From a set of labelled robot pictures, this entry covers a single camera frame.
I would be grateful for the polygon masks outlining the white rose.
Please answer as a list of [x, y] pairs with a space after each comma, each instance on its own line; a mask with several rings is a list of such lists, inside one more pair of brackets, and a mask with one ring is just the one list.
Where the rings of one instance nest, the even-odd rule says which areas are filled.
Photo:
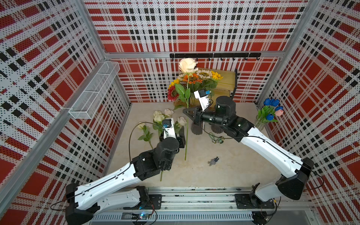
[[157, 115], [163, 115], [163, 113], [161, 111], [155, 111], [153, 116], [156, 117]]
[[163, 114], [156, 114], [153, 119], [153, 128], [158, 131], [158, 135], [160, 136], [163, 132], [162, 121], [165, 119]]

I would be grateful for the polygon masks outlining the pale rose pile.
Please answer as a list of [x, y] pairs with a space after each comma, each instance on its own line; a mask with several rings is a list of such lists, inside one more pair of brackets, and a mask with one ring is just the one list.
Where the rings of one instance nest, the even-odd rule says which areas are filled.
[[178, 120], [177, 120], [178, 124], [182, 127], [186, 126], [187, 125], [187, 120], [185, 119], [185, 117], [179, 117]]

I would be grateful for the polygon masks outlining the beige daisy flower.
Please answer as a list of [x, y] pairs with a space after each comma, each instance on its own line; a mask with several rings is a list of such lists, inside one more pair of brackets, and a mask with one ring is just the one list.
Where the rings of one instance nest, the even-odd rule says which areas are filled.
[[201, 80], [212, 79], [212, 72], [209, 70], [198, 70], [196, 74]]

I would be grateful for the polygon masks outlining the orange flower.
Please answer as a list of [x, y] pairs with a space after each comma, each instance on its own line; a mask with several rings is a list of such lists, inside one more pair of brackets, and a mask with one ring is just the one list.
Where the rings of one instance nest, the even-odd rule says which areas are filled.
[[185, 76], [183, 77], [182, 80], [183, 80], [183, 82], [188, 83], [188, 84], [203, 83], [203, 80], [196, 73], [193, 73], [193, 74], [187, 73], [187, 74], [185, 74]]

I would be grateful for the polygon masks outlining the pink tulip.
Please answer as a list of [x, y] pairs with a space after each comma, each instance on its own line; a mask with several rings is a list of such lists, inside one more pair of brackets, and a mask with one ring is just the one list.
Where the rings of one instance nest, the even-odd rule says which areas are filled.
[[282, 109], [276, 110], [274, 113], [274, 118], [273, 118], [272, 122], [277, 122], [276, 118], [280, 117], [283, 113], [284, 113], [284, 111]]

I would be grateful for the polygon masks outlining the yellow flower back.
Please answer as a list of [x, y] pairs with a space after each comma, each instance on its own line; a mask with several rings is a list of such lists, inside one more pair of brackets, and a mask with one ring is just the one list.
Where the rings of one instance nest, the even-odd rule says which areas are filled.
[[174, 80], [173, 82], [171, 82], [168, 89], [172, 88], [173, 86], [175, 86], [176, 84], [179, 84], [179, 83], [180, 83], [180, 81], [178, 79]]

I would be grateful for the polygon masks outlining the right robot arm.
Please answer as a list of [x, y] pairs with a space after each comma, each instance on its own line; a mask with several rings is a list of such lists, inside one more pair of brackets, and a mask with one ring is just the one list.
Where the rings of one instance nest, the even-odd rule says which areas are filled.
[[278, 180], [268, 184], [258, 183], [253, 187], [249, 193], [253, 202], [261, 204], [282, 196], [292, 200], [300, 199], [314, 162], [308, 157], [301, 159], [286, 151], [266, 137], [253, 123], [237, 116], [236, 104], [230, 97], [218, 97], [214, 110], [193, 107], [185, 108], [183, 113], [196, 125], [204, 122], [221, 127], [232, 139], [253, 149], [280, 171]]

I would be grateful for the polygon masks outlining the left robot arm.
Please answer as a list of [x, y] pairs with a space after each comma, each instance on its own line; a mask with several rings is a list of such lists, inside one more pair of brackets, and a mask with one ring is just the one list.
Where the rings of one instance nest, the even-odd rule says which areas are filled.
[[173, 159], [185, 147], [184, 128], [179, 136], [168, 136], [153, 150], [145, 151], [133, 158], [121, 169], [84, 185], [70, 183], [65, 197], [68, 206], [65, 219], [69, 225], [83, 225], [94, 215], [116, 208], [144, 208], [150, 198], [144, 186], [119, 192], [120, 189], [169, 171]]

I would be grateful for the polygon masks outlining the brown ribbed glass vase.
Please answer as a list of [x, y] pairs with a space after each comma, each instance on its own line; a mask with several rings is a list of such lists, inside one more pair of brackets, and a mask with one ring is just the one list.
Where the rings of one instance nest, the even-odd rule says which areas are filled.
[[211, 125], [211, 130], [212, 130], [213, 133], [215, 133], [215, 134], [221, 134], [221, 133], [224, 132], [224, 130], [222, 129], [221, 126], [215, 125], [215, 124], [212, 124], [212, 125]]

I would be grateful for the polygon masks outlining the bamboo two-tier shelf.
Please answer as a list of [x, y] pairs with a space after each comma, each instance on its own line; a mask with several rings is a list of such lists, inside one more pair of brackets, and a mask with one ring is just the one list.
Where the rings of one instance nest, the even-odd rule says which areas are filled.
[[205, 89], [206, 91], [211, 91], [211, 97], [213, 101], [216, 101], [217, 97], [220, 96], [228, 96], [230, 97], [232, 92], [236, 87], [237, 82], [237, 70], [233, 71], [224, 71], [224, 70], [217, 70], [217, 69], [208, 69], [208, 68], [199, 68], [199, 70], [209, 70], [215, 71], [222, 75], [223, 79], [216, 82], [212, 79], [203, 80], [202, 83], [196, 83], [190, 85], [191, 89], [191, 97], [190, 97], [190, 104], [191, 106], [200, 106], [199, 100], [195, 98], [194, 92]]

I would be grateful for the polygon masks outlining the pink ribbed glass vase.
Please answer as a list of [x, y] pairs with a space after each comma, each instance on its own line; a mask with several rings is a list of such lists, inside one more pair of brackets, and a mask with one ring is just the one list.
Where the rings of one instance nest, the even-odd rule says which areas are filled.
[[191, 131], [194, 135], [201, 135], [203, 133], [201, 125], [196, 125], [194, 123], [191, 125]]

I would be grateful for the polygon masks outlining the pale pink rose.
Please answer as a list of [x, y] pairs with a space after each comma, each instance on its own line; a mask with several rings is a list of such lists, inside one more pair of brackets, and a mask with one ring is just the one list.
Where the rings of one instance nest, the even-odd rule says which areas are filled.
[[165, 109], [164, 110], [164, 115], [167, 117], [167, 118], [171, 118], [171, 116], [174, 114], [174, 111], [173, 110], [170, 110], [170, 109]]

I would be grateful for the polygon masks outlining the green keychain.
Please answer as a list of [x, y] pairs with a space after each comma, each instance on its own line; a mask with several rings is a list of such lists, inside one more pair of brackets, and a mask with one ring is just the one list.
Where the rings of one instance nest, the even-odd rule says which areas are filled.
[[217, 144], [217, 143], [222, 144], [225, 140], [225, 138], [223, 136], [216, 136], [213, 133], [209, 133], [209, 137], [211, 138], [211, 141], [214, 144]]

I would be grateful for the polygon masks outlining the black hook rail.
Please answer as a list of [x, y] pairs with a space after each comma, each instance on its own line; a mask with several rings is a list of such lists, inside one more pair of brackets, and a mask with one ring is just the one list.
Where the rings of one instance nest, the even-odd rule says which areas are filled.
[[260, 52], [241, 52], [241, 53], [170, 53], [169, 56], [171, 59], [180, 59], [180, 58], [256, 58], [257, 60], [261, 57]]

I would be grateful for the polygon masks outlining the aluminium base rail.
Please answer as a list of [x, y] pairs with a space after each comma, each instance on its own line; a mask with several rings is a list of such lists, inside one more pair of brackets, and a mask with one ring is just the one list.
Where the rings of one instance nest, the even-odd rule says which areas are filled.
[[277, 197], [256, 205], [249, 187], [151, 187], [145, 209], [111, 209], [97, 213], [92, 224], [250, 224], [319, 225], [306, 195], [300, 200]]

